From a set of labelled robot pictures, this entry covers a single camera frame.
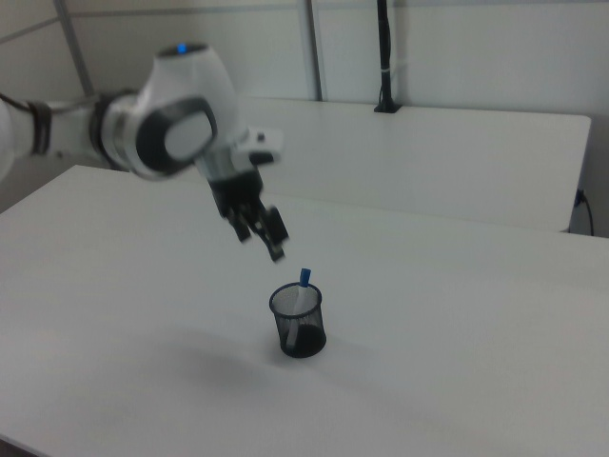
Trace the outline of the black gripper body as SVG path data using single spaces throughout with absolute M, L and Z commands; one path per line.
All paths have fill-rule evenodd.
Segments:
M 263 179 L 256 169 L 210 181 L 209 186 L 220 215 L 225 219 L 244 216 L 245 219 L 258 220 L 265 212 L 260 199 Z

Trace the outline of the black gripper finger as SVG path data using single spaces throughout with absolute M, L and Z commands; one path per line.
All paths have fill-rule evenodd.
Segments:
M 285 223 L 275 207 L 260 205 L 254 216 L 254 231 L 261 238 L 270 259 L 277 263 L 285 257 L 284 242 L 289 238 Z
M 250 216 L 248 206 L 234 206 L 228 210 L 226 219 L 233 227 L 240 243 L 244 243 L 251 237 Z

